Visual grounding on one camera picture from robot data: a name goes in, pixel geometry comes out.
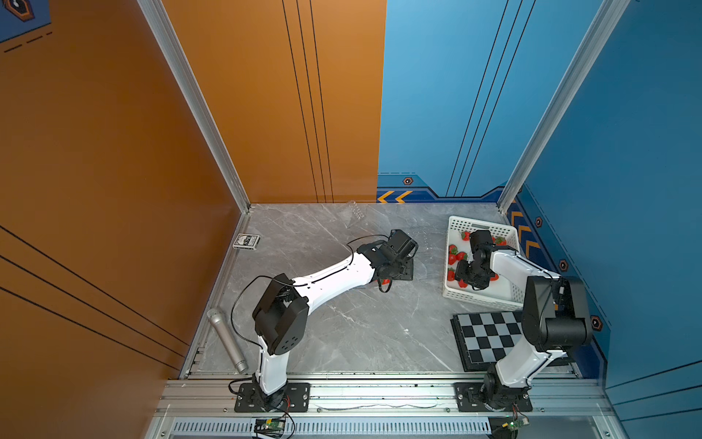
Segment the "white perforated plastic basket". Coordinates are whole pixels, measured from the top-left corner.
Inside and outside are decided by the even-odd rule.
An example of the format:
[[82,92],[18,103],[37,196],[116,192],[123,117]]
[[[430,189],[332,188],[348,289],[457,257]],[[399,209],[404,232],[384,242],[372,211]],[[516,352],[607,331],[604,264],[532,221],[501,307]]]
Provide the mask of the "white perforated plastic basket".
[[490,241],[489,248],[506,246],[512,254],[521,251],[517,229],[513,226],[455,215],[449,217],[442,296],[499,311],[519,311],[524,301],[524,288],[491,269],[486,254],[479,250],[484,237]]

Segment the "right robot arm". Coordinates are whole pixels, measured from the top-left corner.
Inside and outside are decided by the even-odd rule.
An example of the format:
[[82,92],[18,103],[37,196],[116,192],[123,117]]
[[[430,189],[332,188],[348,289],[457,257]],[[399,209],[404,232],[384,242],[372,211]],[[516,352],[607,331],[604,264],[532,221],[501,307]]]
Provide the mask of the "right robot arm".
[[486,409],[501,412],[528,402],[533,379],[554,360],[592,339],[592,322],[584,283],[563,277],[498,246],[488,230],[470,234],[471,261],[460,261],[456,279],[484,290],[494,275],[524,292],[522,338],[502,360],[488,368],[479,391]]

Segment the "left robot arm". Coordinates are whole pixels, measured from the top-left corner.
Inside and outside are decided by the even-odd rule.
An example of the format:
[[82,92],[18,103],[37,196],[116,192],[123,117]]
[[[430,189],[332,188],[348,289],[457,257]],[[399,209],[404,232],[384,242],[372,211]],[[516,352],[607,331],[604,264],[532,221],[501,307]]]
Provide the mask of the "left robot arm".
[[387,293],[395,281],[413,279],[413,258],[418,243],[403,230],[374,235],[372,243],[350,248],[350,255],[314,274],[270,279],[252,311],[259,348],[253,375],[254,393],[266,410],[276,410],[285,400],[289,352],[303,339],[309,316],[346,292],[375,283]]

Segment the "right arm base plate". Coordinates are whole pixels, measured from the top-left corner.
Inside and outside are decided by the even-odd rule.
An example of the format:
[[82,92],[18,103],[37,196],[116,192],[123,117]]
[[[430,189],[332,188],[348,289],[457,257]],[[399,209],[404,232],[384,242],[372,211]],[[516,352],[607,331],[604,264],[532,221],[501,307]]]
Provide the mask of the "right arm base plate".
[[496,385],[488,389],[484,383],[457,382],[454,396],[461,413],[519,413],[533,411],[528,388],[517,389]]

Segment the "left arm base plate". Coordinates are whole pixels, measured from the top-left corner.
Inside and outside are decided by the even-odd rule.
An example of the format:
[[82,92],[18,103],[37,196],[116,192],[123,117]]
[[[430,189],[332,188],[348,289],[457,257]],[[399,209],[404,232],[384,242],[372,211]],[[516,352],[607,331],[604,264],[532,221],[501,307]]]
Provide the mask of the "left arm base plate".
[[309,409],[311,385],[289,382],[271,395],[254,382],[246,382],[235,391],[236,413],[306,413]]

